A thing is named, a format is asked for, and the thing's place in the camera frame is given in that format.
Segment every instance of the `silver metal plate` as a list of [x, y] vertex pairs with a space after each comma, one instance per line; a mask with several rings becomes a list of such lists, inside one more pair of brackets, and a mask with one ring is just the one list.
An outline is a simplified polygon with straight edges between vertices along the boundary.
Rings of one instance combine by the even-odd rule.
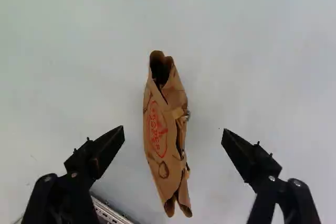
[[104, 203], [91, 196], [99, 221], [102, 224], [134, 224], [125, 216], [118, 214]]

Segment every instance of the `red printed logo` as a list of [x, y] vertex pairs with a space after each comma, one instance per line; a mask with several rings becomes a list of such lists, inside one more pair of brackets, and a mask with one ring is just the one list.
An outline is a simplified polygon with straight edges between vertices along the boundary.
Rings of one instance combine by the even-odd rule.
[[167, 151], [167, 124], [156, 101], [149, 105], [148, 133], [150, 143], [159, 157], [163, 158]]

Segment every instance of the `brown paper bag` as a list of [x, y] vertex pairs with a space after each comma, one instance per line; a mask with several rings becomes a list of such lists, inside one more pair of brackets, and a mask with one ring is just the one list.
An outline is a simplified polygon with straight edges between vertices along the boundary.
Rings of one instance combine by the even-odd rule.
[[149, 74], [143, 99], [143, 141], [164, 210], [169, 217], [175, 201], [192, 216], [184, 141], [189, 117], [187, 96], [172, 57], [161, 51], [150, 54]]

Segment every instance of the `metal screw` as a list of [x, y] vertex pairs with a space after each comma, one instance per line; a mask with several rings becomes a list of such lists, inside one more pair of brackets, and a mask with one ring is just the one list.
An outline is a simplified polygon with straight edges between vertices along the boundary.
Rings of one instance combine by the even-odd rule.
[[50, 181], [50, 180], [51, 180], [51, 177], [48, 176], [48, 177], [46, 177], [46, 178], [44, 179], [44, 182], [48, 182], [48, 181]]
[[300, 181], [298, 181], [298, 180], [294, 180], [293, 183], [294, 183], [294, 185], [296, 185], [296, 186], [301, 186], [301, 183], [300, 183]]

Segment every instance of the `white background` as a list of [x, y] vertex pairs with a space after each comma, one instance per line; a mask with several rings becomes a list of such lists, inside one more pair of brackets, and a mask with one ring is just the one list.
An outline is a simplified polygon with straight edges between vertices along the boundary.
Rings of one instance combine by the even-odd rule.
[[[143, 152], [154, 49], [174, 57], [189, 98], [191, 219], [165, 216]], [[254, 193], [220, 145], [224, 127], [260, 140], [334, 223], [335, 54], [335, 0], [0, 0], [0, 222], [86, 136], [124, 125], [92, 189], [140, 223], [246, 222]]]

